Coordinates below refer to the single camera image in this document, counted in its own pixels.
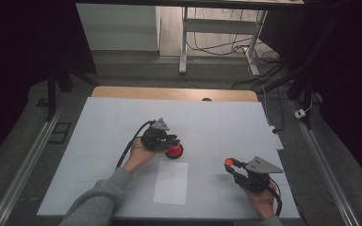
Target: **wall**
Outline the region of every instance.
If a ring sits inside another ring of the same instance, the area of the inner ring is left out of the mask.
[[[91,50],[158,50],[159,7],[76,6]]]

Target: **metal rail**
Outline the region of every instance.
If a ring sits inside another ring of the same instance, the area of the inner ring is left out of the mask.
[[[292,101],[289,101],[289,104],[293,111],[299,110]],[[339,209],[340,215],[342,216],[343,220],[345,221],[346,225],[349,226],[359,226],[358,219],[354,213],[354,210],[347,199],[345,192],[343,191],[342,187],[340,186],[339,182],[335,174],[333,173],[330,165],[328,164],[319,142],[316,140],[313,132],[308,130],[303,121],[298,121],[299,126],[302,130],[304,138],[307,141],[307,144],[310,148],[310,151],[313,153],[314,159],[319,166],[321,171],[322,177],[325,180],[325,183],[328,186],[328,189],[331,192],[331,195],[334,197],[337,208]]]
[[[28,151],[25,160],[14,176],[10,186],[8,187],[4,197],[0,202],[0,226],[6,224],[8,217],[10,216],[11,211],[13,210],[14,205],[19,199],[23,189],[25,188],[25,184],[34,169],[42,150],[48,141],[49,136],[51,135],[58,118],[60,117],[63,108],[67,102],[68,95],[63,94],[63,100],[61,100],[59,107],[55,114],[53,115],[50,121],[46,121],[42,126],[37,138],[32,144],[30,150]]]

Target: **white table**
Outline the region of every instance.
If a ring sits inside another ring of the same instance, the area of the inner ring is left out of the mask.
[[[79,195],[112,174],[140,126],[159,118],[169,125],[169,134],[181,139],[184,154],[177,160],[156,156],[137,171],[115,217],[257,218],[223,161],[234,157],[249,162],[260,156],[282,168],[261,103],[95,97],[84,106],[38,215],[65,215]],[[156,187],[158,168],[166,162],[188,164],[185,204],[154,202],[155,190],[160,188]],[[298,218],[285,173],[271,177],[282,191],[281,218]]]

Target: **wooden edge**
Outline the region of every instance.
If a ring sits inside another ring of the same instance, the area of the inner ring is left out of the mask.
[[[258,102],[253,91],[223,89],[97,87],[93,90],[92,97],[184,101],[202,101],[208,98],[215,102]]]

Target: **white paper sheet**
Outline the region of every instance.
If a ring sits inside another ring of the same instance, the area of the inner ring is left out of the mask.
[[[160,161],[154,202],[185,205],[187,184],[188,163]]]

